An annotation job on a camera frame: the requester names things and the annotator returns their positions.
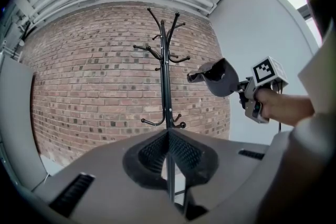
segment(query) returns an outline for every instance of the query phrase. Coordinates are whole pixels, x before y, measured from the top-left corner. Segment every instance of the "coat rack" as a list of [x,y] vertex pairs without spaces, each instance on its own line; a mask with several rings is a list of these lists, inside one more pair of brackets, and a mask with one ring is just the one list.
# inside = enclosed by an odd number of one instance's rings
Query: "coat rack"
[[[158,54],[155,50],[151,48],[151,46],[141,47],[137,45],[133,45],[134,48],[146,50],[150,52],[157,60],[160,62],[160,67],[155,68],[155,71],[160,71],[161,74],[161,100],[162,100],[162,120],[158,123],[150,122],[146,119],[141,119],[141,122],[147,123],[152,126],[159,126],[161,125],[164,120],[166,120],[166,128],[185,128],[186,124],[185,122],[181,122],[178,125],[175,125],[174,123],[179,120],[179,118],[182,116],[181,114],[178,114],[176,119],[173,119],[173,109],[172,109],[172,96],[171,96],[171,90],[170,90],[170,77],[169,77],[169,61],[178,63],[183,62],[186,60],[190,60],[190,57],[187,56],[185,58],[182,58],[180,60],[173,60],[172,57],[178,58],[176,55],[171,55],[169,51],[169,45],[172,38],[172,35],[174,33],[174,29],[181,27],[185,25],[185,23],[176,24],[177,19],[180,16],[179,13],[175,13],[174,22],[172,25],[172,28],[166,33],[165,27],[164,27],[164,20],[161,20],[161,24],[155,17],[155,15],[152,13],[150,8],[147,8],[147,10],[150,12],[152,17],[154,18],[157,26],[159,27],[160,34],[156,35],[152,39],[155,40],[156,38],[160,37],[161,40],[161,54]],[[175,198],[175,163],[173,158],[168,155],[166,158],[166,164],[167,164],[167,182],[168,182],[168,191],[169,191],[169,197],[172,202],[174,202]]]

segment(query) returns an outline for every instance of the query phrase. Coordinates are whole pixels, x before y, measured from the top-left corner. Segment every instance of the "brick wall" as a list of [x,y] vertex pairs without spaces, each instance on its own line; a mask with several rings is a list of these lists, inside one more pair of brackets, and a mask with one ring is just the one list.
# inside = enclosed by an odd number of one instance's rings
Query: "brick wall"
[[[103,4],[68,14],[30,35],[23,63],[35,71],[32,90],[33,131],[39,151],[67,165],[82,153],[109,142],[164,128],[159,121],[160,72],[151,54],[133,48],[150,45],[158,27],[145,3]],[[171,26],[175,10],[154,6]],[[227,138],[229,100],[214,97],[203,83],[188,84],[186,74],[221,57],[210,22],[181,12],[171,52],[191,57],[171,63],[174,116],[187,130]]]

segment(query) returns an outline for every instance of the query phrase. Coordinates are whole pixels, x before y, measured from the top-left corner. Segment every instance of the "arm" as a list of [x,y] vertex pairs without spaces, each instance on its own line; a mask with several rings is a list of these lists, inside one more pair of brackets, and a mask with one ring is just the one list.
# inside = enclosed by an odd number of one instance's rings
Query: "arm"
[[314,114],[311,101],[306,96],[277,94],[270,89],[260,89],[256,98],[263,105],[263,117],[291,126]]

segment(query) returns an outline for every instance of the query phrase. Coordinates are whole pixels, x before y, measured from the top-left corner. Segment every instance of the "black cable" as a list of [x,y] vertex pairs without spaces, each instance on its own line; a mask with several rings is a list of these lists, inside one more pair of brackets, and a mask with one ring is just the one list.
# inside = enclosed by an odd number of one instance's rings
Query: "black cable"
[[[279,88],[279,83],[277,83],[277,86],[278,86],[278,94],[282,94],[282,81],[281,81],[281,84],[280,84],[280,87]],[[281,133],[281,122],[279,122],[279,133]]]

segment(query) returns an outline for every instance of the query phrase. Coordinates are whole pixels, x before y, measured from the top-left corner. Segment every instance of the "black vent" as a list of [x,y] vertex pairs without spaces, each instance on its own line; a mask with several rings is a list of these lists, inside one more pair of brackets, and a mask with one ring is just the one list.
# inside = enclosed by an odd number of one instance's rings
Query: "black vent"
[[238,154],[244,155],[246,157],[250,157],[250,158],[253,158],[253,159],[259,159],[259,160],[262,160],[262,158],[264,157],[264,153],[247,151],[247,150],[240,150],[238,152]]
[[69,217],[93,180],[91,175],[79,174],[49,206],[61,215]]
[[201,161],[202,151],[173,133],[169,135],[169,148],[181,171],[193,170]]
[[166,134],[161,135],[139,152],[139,161],[154,173],[161,174],[163,162],[168,152],[167,139]]

